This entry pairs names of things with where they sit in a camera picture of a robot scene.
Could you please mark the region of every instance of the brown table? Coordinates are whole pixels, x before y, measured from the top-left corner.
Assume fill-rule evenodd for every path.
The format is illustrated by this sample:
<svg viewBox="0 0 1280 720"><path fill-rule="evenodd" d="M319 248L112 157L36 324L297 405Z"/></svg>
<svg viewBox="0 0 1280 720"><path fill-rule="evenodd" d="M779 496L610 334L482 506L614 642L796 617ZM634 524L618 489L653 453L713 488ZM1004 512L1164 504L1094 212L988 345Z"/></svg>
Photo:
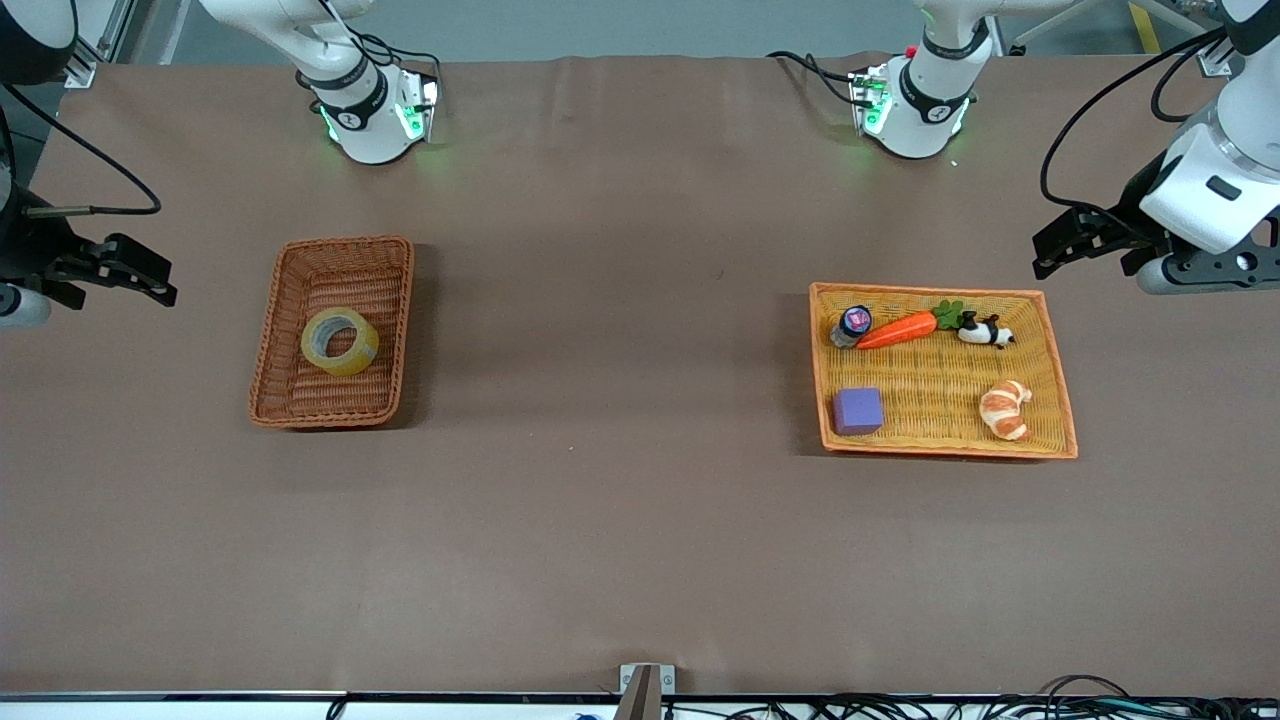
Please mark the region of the brown table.
<svg viewBox="0 0 1280 720"><path fill-rule="evenodd" d="M0 338L3 685L594 691L660 660L689 691L1276 693L1276 295L1147 297L1114 258L1039 286L1078 461L817 441L809 283L1036 286L1042 152L1135 61L996 60L929 161L769 60L451 65L439 145L380 168L289 68L102 68L63 117L165 209L76 225L180 295ZM1110 202L1164 147L1153 79L1061 192ZM36 188L134 200L63 138ZM401 416L253 428L275 254L379 233L419 243Z"/></svg>

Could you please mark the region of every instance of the small jar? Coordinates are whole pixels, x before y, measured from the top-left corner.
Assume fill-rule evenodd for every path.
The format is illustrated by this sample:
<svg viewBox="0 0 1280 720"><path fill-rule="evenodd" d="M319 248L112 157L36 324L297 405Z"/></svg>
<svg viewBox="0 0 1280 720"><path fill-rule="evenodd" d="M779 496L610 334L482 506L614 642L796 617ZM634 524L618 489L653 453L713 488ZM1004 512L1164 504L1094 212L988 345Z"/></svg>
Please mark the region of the small jar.
<svg viewBox="0 0 1280 720"><path fill-rule="evenodd" d="M865 305L854 305L841 313L840 320L831 328L831 343L841 348L852 347L870 329L872 311Z"/></svg>

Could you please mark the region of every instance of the toy croissant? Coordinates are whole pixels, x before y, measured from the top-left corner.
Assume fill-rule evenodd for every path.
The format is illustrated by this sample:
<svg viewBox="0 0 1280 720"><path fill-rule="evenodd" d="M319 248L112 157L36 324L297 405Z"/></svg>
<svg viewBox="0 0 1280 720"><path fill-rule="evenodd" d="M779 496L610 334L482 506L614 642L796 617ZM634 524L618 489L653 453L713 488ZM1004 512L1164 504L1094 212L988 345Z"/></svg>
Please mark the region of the toy croissant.
<svg viewBox="0 0 1280 720"><path fill-rule="evenodd" d="M1030 398L1032 391L1023 383L1001 380L982 396L982 421L1000 439L1027 439L1032 432L1023 421L1021 406Z"/></svg>

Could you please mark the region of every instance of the toy panda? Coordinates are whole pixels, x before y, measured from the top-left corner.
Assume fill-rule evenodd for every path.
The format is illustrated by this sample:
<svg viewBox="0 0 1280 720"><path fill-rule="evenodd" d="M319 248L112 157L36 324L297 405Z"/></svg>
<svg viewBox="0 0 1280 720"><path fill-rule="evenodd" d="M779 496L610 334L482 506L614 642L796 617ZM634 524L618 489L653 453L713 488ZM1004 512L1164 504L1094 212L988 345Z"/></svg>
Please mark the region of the toy panda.
<svg viewBox="0 0 1280 720"><path fill-rule="evenodd" d="M1014 331L996 325L1000 315L992 315L980 323L975 320L977 316L973 310L960 314L960 340L977 345L995 345L1001 350L1014 342Z"/></svg>

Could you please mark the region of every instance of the orange carrot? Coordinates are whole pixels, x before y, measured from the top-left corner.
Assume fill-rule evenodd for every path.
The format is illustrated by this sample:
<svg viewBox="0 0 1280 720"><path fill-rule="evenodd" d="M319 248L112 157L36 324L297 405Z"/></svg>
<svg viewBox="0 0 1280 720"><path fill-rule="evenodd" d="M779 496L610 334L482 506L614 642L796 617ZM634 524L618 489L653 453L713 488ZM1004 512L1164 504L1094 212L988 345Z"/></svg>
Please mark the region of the orange carrot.
<svg viewBox="0 0 1280 720"><path fill-rule="evenodd" d="M858 341L859 350L874 350L887 345L906 342L918 337L924 337L938 328L938 319L932 310L924 310L908 315L900 320L893 320L887 325L881 325L863 336Z"/></svg>

